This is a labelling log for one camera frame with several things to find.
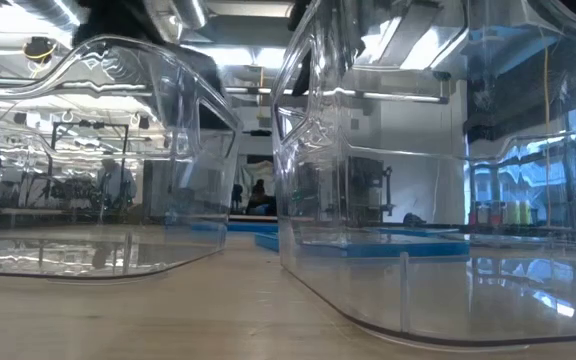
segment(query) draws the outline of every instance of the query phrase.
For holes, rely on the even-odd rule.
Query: pipe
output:
[[[0,87],[14,87],[14,86],[24,86],[32,84],[34,79],[14,79],[14,78],[0,78]],[[70,91],[76,91],[70,89],[66,89],[66,93]],[[239,95],[269,95],[270,89],[269,88],[260,88],[260,87],[225,87],[225,92],[228,94],[239,94]],[[85,88],[78,89],[80,92],[78,93],[85,93]],[[284,90],[285,95],[292,94],[291,89]],[[362,92],[362,91],[354,91],[354,90],[341,90],[335,89],[331,91],[323,91],[321,93],[323,96],[334,96],[336,94],[345,95],[352,98],[357,99],[370,99],[370,100],[383,100],[383,101],[408,101],[408,102],[421,102],[421,103],[432,103],[432,104],[446,104],[448,103],[449,99],[443,96],[434,96],[434,95],[416,95],[416,94],[383,94],[377,92]]]
[[[171,0],[172,10],[187,29],[197,30],[208,23],[208,7],[204,0]]]

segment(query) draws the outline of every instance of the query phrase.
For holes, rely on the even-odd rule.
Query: transparent plastic bin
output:
[[[92,39],[0,88],[0,274],[155,274],[224,246],[241,122],[166,49]]]
[[[272,94],[281,261],[306,285],[385,336],[576,340],[575,13],[315,0]]]

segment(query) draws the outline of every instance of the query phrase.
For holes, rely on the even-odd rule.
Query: fluorescent light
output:
[[[575,309],[562,303],[557,303],[557,313],[563,316],[573,317],[573,315],[575,315]]]
[[[71,23],[77,26],[81,25],[81,22],[79,21],[79,19],[77,19],[77,15],[75,15],[72,11],[70,11],[70,8],[64,5],[64,3],[61,0],[53,0],[53,1],[68,16],[68,19],[70,19]]]
[[[228,94],[247,94],[248,89],[243,87],[227,87],[226,92]]]
[[[381,57],[384,55],[384,51],[386,51],[386,47],[390,43],[393,35],[395,35],[395,31],[399,27],[399,23],[401,23],[401,18],[396,17],[387,23],[383,23],[379,25],[379,45],[376,49],[370,54],[370,62],[379,61]]]
[[[400,68],[404,70],[427,69],[433,63],[440,50],[437,31],[431,28],[417,41]]]
[[[432,24],[440,12],[441,7],[435,2],[413,1],[408,6],[406,14],[397,24],[393,35],[391,37],[384,36],[381,40],[381,43],[386,44],[386,46],[383,55],[376,63],[383,66],[402,67],[402,64],[406,62],[406,58],[410,57],[411,53],[414,52],[415,47],[428,46],[429,40],[432,40],[430,38],[432,35],[428,34],[428,29],[432,28]]]
[[[468,38],[468,30],[464,31],[461,35],[459,35],[457,39],[455,39],[455,41],[448,45],[448,47],[445,48],[439,54],[439,56],[437,56],[437,59],[435,59],[435,61],[430,64],[430,67],[434,69],[439,66],[439,64],[441,64],[446,59],[446,57],[448,57],[448,55],[452,54],[457,49],[457,47],[459,47],[466,40],[466,38]]]

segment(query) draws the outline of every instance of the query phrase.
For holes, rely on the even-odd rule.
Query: white wall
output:
[[[239,155],[272,155],[272,137],[243,134],[239,142]]]
[[[381,126],[373,129],[373,147],[413,153],[378,156],[384,167],[393,169],[390,183],[395,208],[384,221],[402,222],[412,212],[428,223],[463,224],[469,195],[464,188],[464,162],[454,157],[466,153],[462,130],[465,82],[455,84],[448,104],[382,102],[376,116]]]

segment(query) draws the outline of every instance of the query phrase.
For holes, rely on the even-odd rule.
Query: ceiling light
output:
[[[413,1],[401,21],[395,22],[393,20],[389,29],[386,30],[381,39],[381,43],[386,45],[381,45],[384,49],[381,51],[380,57],[375,56],[376,62],[379,65],[401,66],[417,43],[428,33],[440,11],[441,7],[434,2]],[[429,43],[430,40],[432,39],[427,38],[425,41]]]
[[[379,59],[381,59],[381,57],[384,55],[384,51],[386,51],[388,43],[392,39],[397,28],[399,27],[399,23],[401,23],[401,18],[395,17],[394,19],[379,25],[380,31],[378,35],[367,35],[362,38],[362,40],[364,40],[366,48],[370,50],[375,49],[370,54],[371,62],[379,61]],[[377,46],[374,45],[371,46],[372,44],[369,44],[369,42],[371,42],[371,40],[373,39],[369,39],[368,37],[374,37],[373,39],[377,40]]]
[[[286,49],[282,48],[265,48],[259,52],[255,59],[255,65],[278,69],[284,62],[284,53]]]
[[[430,67],[440,50],[437,31],[430,29],[413,46],[400,68],[404,70],[426,69]]]

